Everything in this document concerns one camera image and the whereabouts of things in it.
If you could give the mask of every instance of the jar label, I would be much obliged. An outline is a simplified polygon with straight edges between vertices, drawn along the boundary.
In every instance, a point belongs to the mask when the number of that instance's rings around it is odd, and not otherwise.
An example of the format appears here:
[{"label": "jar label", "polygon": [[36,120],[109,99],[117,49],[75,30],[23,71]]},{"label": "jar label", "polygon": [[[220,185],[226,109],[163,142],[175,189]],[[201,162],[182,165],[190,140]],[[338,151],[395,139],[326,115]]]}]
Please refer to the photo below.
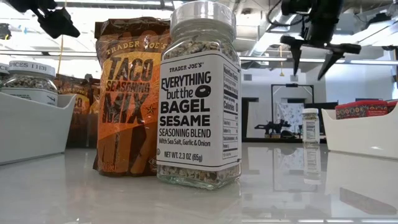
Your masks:
[{"label": "jar label", "polygon": [[219,171],[240,163],[240,72],[218,51],[162,61],[157,164]]},{"label": "jar label", "polygon": [[319,141],[319,121],[318,120],[303,120],[303,140],[304,141]]},{"label": "jar label", "polygon": [[4,87],[1,88],[1,92],[12,96],[18,96],[23,99],[45,103],[47,105],[58,105],[58,95],[48,90],[38,88]]}]

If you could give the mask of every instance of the ceiling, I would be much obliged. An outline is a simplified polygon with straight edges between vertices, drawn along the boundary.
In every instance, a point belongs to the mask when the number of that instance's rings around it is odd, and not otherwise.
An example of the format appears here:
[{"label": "ceiling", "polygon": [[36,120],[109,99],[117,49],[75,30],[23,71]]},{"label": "ceiling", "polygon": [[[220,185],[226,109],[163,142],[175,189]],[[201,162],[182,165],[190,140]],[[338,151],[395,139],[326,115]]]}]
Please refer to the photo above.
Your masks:
[{"label": "ceiling", "polygon": [[[273,6],[277,0],[217,0],[218,2],[229,6],[237,17],[237,38],[234,42],[236,50],[242,55],[248,54],[255,47],[257,41],[264,34],[259,32],[266,22],[266,15],[269,6]],[[63,0],[56,0],[59,6],[63,6]],[[0,50],[31,50],[38,52],[59,52],[63,45],[65,52],[95,52],[94,24],[97,21],[105,21],[109,18],[132,18],[141,16],[153,16],[161,19],[168,19],[172,9],[187,1],[168,1],[165,0],[165,6],[161,7],[159,1],[151,1],[153,4],[133,4],[133,2],[145,1],[127,1],[127,0],[68,0],[67,10],[71,14],[74,25],[81,32],[79,38],[65,36],[52,39],[39,26],[35,15],[28,11],[21,14],[0,0],[0,23],[10,24],[12,32],[11,40],[0,40]],[[344,5],[345,13],[366,12],[372,9],[387,7],[391,5],[392,0],[346,0]],[[289,56],[287,46],[280,46],[279,38],[276,38],[275,45],[266,48],[264,52],[267,55],[279,57]],[[382,53],[380,47],[365,47],[361,55],[349,55],[349,57],[374,59]],[[306,48],[303,50],[303,57],[323,58],[324,50]],[[93,54],[89,57],[80,59],[95,60]],[[76,58],[64,57],[64,60]],[[278,63],[272,63],[272,66],[278,66]]]}]

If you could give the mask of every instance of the white countertop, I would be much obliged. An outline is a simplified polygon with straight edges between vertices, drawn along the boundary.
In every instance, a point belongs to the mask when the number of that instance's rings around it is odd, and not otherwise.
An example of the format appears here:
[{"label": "white countertop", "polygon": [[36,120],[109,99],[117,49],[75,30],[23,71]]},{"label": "white countertop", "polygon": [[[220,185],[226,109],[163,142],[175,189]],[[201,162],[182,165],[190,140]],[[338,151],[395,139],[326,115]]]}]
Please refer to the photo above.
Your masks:
[{"label": "white countertop", "polygon": [[[240,180],[211,192],[156,177],[104,177],[92,169],[94,149],[67,149],[0,166],[0,223],[398,223],[398,161],[326,145],[316,153],[243,144]],[[305,178],[305,167],[319,163],[319,180]]]}]

